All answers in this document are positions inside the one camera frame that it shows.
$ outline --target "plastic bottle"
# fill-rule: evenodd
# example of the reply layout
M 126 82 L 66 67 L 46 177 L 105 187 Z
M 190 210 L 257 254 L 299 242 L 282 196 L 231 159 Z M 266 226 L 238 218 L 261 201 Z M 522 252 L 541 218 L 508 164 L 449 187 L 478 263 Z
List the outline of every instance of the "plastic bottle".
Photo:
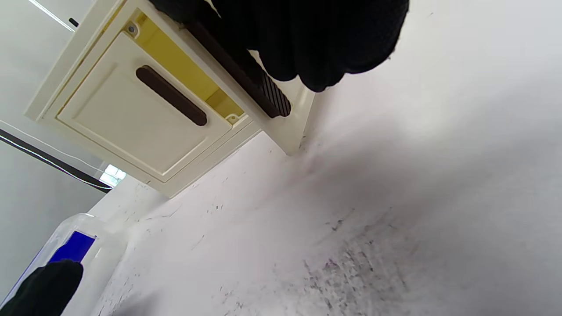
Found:
M 107 224 L 90 214 L 63 221 L 16 282 L 0 308 L 11 299 L 23 280 L 35 269 L 63 259 L 77 261 L 84 274 L 62 316 L 89 315 L 102 295 L 127 248 L 123 232 L 111 233 Z

